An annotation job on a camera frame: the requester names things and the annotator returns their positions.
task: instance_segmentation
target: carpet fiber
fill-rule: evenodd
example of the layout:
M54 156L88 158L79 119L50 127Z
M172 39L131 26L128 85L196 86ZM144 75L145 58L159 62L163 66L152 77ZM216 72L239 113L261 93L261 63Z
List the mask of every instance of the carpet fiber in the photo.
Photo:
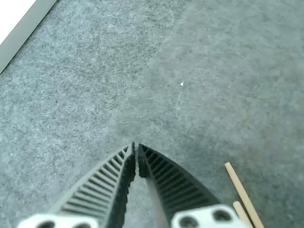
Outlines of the carpet fiber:
M47 211L130 141L265 227L304 226L301 1L60 0L0 76L0 219ZM145 182L126 228L156 227Z

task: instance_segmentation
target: white baseboard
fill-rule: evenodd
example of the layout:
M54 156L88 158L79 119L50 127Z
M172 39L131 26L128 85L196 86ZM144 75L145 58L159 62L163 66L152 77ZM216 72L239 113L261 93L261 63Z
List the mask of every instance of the white baseboard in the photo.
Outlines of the white baseboard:
M0 0L0 73L57 0Z

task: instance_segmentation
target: gray carpet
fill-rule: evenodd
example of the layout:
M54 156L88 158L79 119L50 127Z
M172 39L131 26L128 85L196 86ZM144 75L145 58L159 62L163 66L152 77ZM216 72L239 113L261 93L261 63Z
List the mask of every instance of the gray carpet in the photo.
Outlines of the gray carpet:
M0 219L47 211L132 140L265 227L304 226L301 1L60 0L0 76ZM125 227L155 227L145 183Z

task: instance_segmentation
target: wooden skewer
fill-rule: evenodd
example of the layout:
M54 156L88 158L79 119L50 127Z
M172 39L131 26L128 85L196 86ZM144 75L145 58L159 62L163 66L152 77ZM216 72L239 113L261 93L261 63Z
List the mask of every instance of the wooden skewer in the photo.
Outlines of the wooden skewer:
M239 218L249 227L249 228L253 228L249 218L247 217L246 212L244 211L241 203L239 201L235 201L233 202L233 207L237 212L237 215L239 216Z
M232 183L234 185L234 187L236 188L240 198L243 201L243 204L248 212L248 215L251 218L251 221L253 222L254 226L256 228L264 228L259 216L257 215L257 211L255 210L254 206L252 205L252 202L249 198L249 196L247 195L241 181L239 180L236 172L234 171L232 165L227 162L225 164L226 170L232 180Z

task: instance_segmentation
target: screw hole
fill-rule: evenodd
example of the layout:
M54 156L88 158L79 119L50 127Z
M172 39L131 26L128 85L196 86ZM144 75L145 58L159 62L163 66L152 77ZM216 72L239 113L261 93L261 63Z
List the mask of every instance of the screw hole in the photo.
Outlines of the screw hole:
M73 228L91 228L91 226L87 223L81 223L81 224L74 226Z
M217 210L213 213L213 217L216 221L230 221L231 216L223 211L223 210Z
M52 221L45 221L37 226L37 228L54 228L55 223Z
M195 227L198 227L198 222L192 218L192 217L183 217L181 220L180 220L180 226L182 228L195 228Z

